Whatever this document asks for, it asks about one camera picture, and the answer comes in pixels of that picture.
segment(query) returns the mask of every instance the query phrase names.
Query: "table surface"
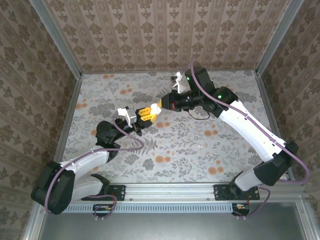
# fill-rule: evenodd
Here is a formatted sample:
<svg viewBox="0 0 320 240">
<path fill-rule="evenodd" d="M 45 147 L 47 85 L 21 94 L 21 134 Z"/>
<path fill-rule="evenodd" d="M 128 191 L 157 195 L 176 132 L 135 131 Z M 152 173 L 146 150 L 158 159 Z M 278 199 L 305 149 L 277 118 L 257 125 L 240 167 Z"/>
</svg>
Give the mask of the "table surface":
<svg viewBox="0 0 320 240">
<path fill-rule="evenodd" d="M 216 87 L 229 87 L 263 125 L 270 128 L 253 71 L 209 71 Z M 82 75 L 63 160 L 74 159 L 96 143 L 96 126 L 112 121 L 117 108 L 135 109 L 157 103 L 172 87 L 170 72 Z M 206 118 L 202 108 L 190 111 Z M 92 172 L 112 183 L 230 181 L 240 171 L 261 162 L 254 149 L 233 128 L 211 116 L 194 120 L 187 112 L 163 109 L 156 123 L 142 131 L 144 148 L 119 152 Z M 122 148 L 138 146 L 131 139 Z"/>
</svg>

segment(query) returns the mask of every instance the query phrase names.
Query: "purple cable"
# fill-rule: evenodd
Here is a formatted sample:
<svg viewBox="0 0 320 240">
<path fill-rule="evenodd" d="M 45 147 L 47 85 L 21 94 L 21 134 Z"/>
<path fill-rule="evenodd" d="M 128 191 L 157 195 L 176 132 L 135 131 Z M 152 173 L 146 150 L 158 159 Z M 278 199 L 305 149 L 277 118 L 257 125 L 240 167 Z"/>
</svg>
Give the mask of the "purple cable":
<svg viewBox="0 0 320 240">
<path fill-rule="evenodd" d="M 238 214 L 239 216 L 242 216 L 243 218 L 250 218 L 254 215 L 256 215 L 258 212 L 260 212 L 260 210 L 263 208 L 263 206 L 267 203 L 267 201 L 269 200 L 270 198 L 270 195 L 271 195 L 271 192 L 268 188 L 265 188 L 265 187 L 262 187 L 262 186 L 258 186 L 258 189 L 261 189 L 261 190 L 265 190 L 268 192 L 268 196 L 266 196 L 265 200 L 263 201 L 263 203 L 261 204 L 261 206 L 256 210 L 254 211 L 253 213 L 250 213 L 249 215 L 247 216 L 243 216 L 240 212 L 238 211 L 235 211 L 233 210 L 234 213 Z"/>
<path fill-rule="evenodd" d="M 109 195 L 109 194 L 106 194 L 106 195 L 101 195 L 101 196 L 87 196 L 87 198 L 92 198 L 92 199 L 100 199 L 100 198 L 113 198 L 114 200 L 114 204 L 111 208 L 111 210 L 103 217 L 103 218 L 107 218 L 115 209 L 116 209 L 116 206 L 117 206 L 117 198 L 113 195 Z M 97 206 L 95 209 L 94 209 L 94 212 L 93 212 L 93 215 L 97 218 L 101 218 L 99 216 L 97 216 L 97 210 L 100 209 L 100 208 L 103 208 L 103 206 Z"/>
<path fill-rule="evenodd" d="M 247 114 L 245 114 L 243 111 L 241 111 L 240 109 L 234 107 L 234 106 L 231 106 L 227 103 L 224 103 L 223 101 L 220 101 L 218 99 L 216 99 L 215 97 L 211 96 L 209 93 L 207 93 L 203 88 L 202 86 L 199 84 L 197 78 L 196 78 L 196 75 L 195 75 L 195 70 L 194 70 L 194 63 L 193 63 L 193 58 L 191 60 L 191 63 L 190 63 L 190 68 L 191 68 L 191 74 L 192 74 L 192 77 L 194 79 L 194 82 L 195 84 L 197 85 L 197 87 L 201 90 L 201 92 L 203 92 L 204 95 L 206 95 L 209 99 L 215 101 L 216 103 L 218 104 L 221 104 L 225 107 L 228 107 L 232 110 L 235 110 L 236 112 L 240 113 L 241 115 L 243 115 L 244 117 L 246 117 L 246 119 L 248 119 L 251 123 L 253 123 L 254 126 L 256 126 L 267 138 L 269 138 L 269 140 L 271 142 L 275 142 L 275 145 L 278 146 L 280 149 L 282 149 L 283 151 L 285 151 L 285 153 L 287 153 L 290 157 L 292 157 L 294 160 L 296 160 L 305 170 L 305 178 L 303 180 L 300 180 L 300 181 L 290 181 L 290 180 L 282 180 L 280 179 L 279 181 L 280 182 L 285 182 L 285 183 L 291 183 L 291 184 L 305 184 L 309 178 L 310 178 L 310 171 L 308 169 L 308 167 L 297 157 L 295 156 L 294 154 L 292 154 L 289 150 L 287 150 L 285 147 L 283 147 L 281 144 L 277 143 L 275 139 L 272 138 L 272 136 L 270 136 L 264 129 L 262 129 L 251 117 L 247 116 Z"/>
<path fill-rule="evenodd" d="M 48 202 L 49 202 L 49 196 L 50 196 L 50 193 L 51 193 L 51 190 L 56 182 L 56 180 L 58 179 L 58 177 L 60 176 L 60 174 L 67 168 L 69 167 L 70 165 L 76 163 L 77 161 L 83 159 L 84 157 L 86 156 L 89 156 L 91 154 L 94 154 L 94 153 L 97 153 L 97 152 L 107 152 L 107 151 L 136 151 L 136 150 L 140 150 L 144 147 L 144 143 L 139 140 L 138 138 L 134 137 L 134 136 L 131 136 L 129 133 L 126 133 L 125 131 L 123 131 L 120 127 L 118 127 L 118 125 L 116 124 L 116 118 L 118 117 L 118 113 L 116 112 L 114 115 L 113 115 L 113 125 L 115 126 L 115 128 L 117 130 L 119 130 L 121 133 L 123 133 L 125 136 L 129 137 L 130 139 L 133 139 L 135 140 L 136 142 L 140 143 L 141 146 L 140 147 L 136 147 L 136 148 L 99 148 L 99 149 L 96 149 L 96 150 L 93 150 L 93 151 L 89 151 L 79 157 L 77 157 L 76 159 L 72 160 L 71 162 L 69 162 L 68 164 L 66 164 L 65 166 L 63 166 L 54 176 L 54 178 L 52 179 L 51 183 L 50 183 L 50 186 L 48 188 L 48 191 L 46 193 L 46 196 L 45 196 L 45 200 L 44 200 L 44 209 L 45 209 L 45 212 L 47 214 L 52 214 L 49 210 L 48 210 Z"/>
</svg>

